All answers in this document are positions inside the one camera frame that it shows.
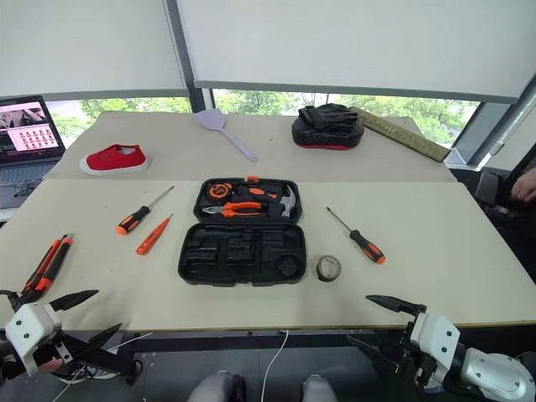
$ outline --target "black tool case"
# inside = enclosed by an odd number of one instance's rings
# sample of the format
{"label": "black tool case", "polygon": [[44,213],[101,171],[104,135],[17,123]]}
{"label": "black tool case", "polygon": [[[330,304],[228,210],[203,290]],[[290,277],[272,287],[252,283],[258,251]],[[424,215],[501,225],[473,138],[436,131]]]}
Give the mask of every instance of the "black tool case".
{"label": "black tool case", "polygon": [[[258,188],[264,189],[265,194],[258,194]],[[285,210],[281,197],[290,196],[289,188],[296,202],[286,217],[281,216]],[[210,189],[216,189],[216,197],[222,198],[215,198]],[[258,202],[260,209],[240,209],[237,212],[251,215],[228,218],[204,212],[207,207],[243,202]],[[298,282],[307,265],[305,238],[296,225],[302,215],[301,206],[298,187],[292,181],[207,180],[193,208],[200,223],[186,234],[178,274],[193,285],[234,286],[237,282],[251,282],[253,286],[271,286]]]}

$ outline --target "red sneaker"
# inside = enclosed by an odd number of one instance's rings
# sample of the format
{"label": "red sneaker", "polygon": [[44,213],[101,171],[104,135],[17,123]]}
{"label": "red sneaker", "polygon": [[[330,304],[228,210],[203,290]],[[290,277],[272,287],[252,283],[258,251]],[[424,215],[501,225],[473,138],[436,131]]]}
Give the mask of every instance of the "red sneaker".
{"label": "red sneaker", "polygon": [[114,144],[80,160],[80,169],[94,176],[139,172],[148,167],[149,161],[139,145]]}

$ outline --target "laptop screen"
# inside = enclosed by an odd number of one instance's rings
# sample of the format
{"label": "laptop screen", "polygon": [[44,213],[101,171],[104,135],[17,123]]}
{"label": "laptop screen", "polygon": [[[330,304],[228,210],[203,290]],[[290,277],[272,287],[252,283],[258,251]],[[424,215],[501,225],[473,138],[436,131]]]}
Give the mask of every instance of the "laptop screen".
{"label": "laptop screen", "polygon": [[41,96],[0,100],[0,165],[57,158],[64,151]]}

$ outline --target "white roller blind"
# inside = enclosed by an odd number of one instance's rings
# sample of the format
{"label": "white roller blind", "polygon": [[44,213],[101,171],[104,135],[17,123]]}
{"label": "white roller blind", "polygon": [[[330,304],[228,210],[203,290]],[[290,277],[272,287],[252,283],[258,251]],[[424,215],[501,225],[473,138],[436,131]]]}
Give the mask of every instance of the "white roller blind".
{"label": "white roller blind", "polygon": [[178,8],[200,86],[517,98],[536,71],[534,0],[178,0]]}
{"label": "white roller blind", "polygon": [[0,0],[0,95],[184,90],[162,0]]}

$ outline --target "orange pliers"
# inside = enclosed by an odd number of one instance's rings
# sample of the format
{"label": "orange pliers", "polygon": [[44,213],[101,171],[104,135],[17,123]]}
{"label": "orange pliers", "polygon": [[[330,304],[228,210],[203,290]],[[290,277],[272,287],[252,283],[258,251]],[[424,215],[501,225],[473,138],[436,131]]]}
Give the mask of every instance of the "orange pliers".
{"label": "orange pliers", "polygon": [[259,212],[238,212],[241,209],[258,209],[260,210],[260,203],[245,202],[245,203],[226,203],[223,207],[213,206],[203,208],[203,212],[207,214],[221,214],[224,218],[232,218],[233,216],[248,216],[258,215]]}

